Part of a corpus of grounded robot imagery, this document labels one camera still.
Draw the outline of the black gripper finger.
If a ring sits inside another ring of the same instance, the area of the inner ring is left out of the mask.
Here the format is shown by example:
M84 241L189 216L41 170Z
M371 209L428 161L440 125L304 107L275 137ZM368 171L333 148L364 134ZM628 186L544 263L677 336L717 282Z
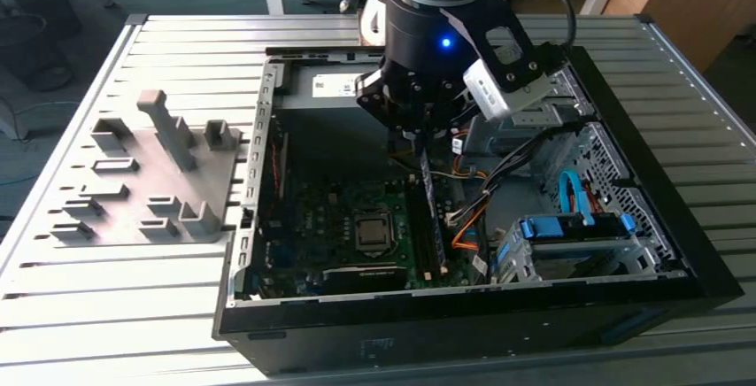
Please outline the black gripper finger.
M409 140L413 150L425 144L423 106L411 97L393 97L389 94L383 73L363 73L356 78L356 102L368 114L392 133Z
M435 104L428 104L425 121L432 137L443 137L452 130L460 130L471 119L480 114L480 107L469 90L455 97L447 96Z

